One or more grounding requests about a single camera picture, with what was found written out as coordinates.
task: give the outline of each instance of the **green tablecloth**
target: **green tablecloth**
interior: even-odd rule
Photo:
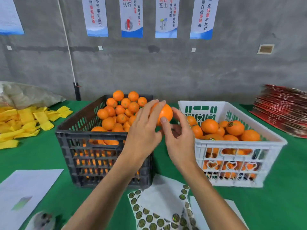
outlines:
[[[65,101],[53,106],[52,109],[56,110],[66,105],[76,112],[89,103],[87,101]],[[288,145],[279,154],[263,188],[216,187],[216,189],[223,198],[231,199],[236,203],[250,230],[306,229],[307,141],[291,137],[271,127],[247,112],[246,107],[239,104],[234,105],[281,135],[288,141]],[[57,120],[55,125],[62,121],[63,119]],[[50,131],[41,131],[36,137],[22,139],[17,148],[1,150],[0,182],[15,170],[63,168],[63,173],[30,217],[45,210],[61,217],[61,222],[67,222],[92,189],[78,188],[73,185],[54,131],[55,128]],[[168,157],[164,139],[156,148],[154,159],[156,173],[184,182]],[[127,193],[128,191],[122,196],[108,229],[136,229]],[[25,228],[30,217],[21,229]]]

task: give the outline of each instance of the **concrete wall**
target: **concrete wall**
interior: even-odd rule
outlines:
[[[57,0],[14,1],[25,35],[0,36],[0,80],[75,99]],[[180,0],[177,39],[155,38],[155,0],[143,0],[141,39],[121,38],[119,0],[106,0],[108,38],[87,36],[81,0],[60,2],[83,100],[121,89],[251,103],[266,83],[307,90],[307,0],[220,0],[212,40],[189,39],[194,0]],[[261,43],[273,54],[257,55]]]

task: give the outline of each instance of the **forearm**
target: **forearm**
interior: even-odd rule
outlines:
[[[137,170],[130,158],[119,156],[110,172],[70,218],[64,230],[105,229]]]
[[[210,230],[247,230],[196,163],[185,165],[180,172],[190,186]]]

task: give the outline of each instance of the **crate of oranges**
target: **crate of oranges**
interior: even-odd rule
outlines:
[[[195,134],[195,157],[213,185],[263,187],[287,141],[228,102],[179,101]]]
[[[56,129],[56,136],[74,184],[95,187],[121,154],[130,126],[140,108],[152,95],[117,90],[104,95]],[[146,189],[152,182],[150,155],[129,183],[129,188]]]

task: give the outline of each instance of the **wall banner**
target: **wall banner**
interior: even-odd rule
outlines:
[[[195,0],[190,38],[211,39],[219,0]]]
[[[88,36],[108,37],[105,0],[82,0]]]
[[[177,38],[179,0],[156,0],[156,38]]]
[[[13,0],[0,0],[0,35],[23,35]]]
[[[143,0],[119,0],[123,38],[143,38]]]

